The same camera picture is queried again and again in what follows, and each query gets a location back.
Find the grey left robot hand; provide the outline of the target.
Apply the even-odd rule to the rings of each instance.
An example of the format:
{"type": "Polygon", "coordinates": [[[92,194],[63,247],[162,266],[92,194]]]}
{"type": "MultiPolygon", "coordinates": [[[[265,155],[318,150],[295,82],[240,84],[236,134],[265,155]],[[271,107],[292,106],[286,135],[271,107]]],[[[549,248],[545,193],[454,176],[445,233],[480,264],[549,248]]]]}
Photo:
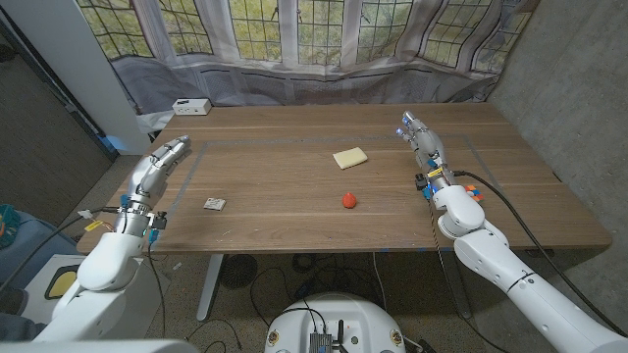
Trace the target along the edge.
{"type": "Polygon", "coordinates": [[[141,159],[131,173],[128,205],[152,210],[165,192],[168,177],[190,154],[191,139],[182,135],[141,159]]]}

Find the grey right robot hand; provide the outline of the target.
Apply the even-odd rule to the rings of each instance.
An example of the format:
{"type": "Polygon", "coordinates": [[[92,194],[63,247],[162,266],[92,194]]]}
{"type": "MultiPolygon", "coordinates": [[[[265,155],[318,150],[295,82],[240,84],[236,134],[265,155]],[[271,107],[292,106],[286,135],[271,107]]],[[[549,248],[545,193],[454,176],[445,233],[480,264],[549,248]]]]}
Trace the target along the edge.
{"type": "Polygon", "coordinates": [[[396,134],[410,144],[419,168],[430,172],[445,165],[445,148],[440,138],[410,111],[405,111],[401,120],[405,130],[398,128],[396,134]]]}

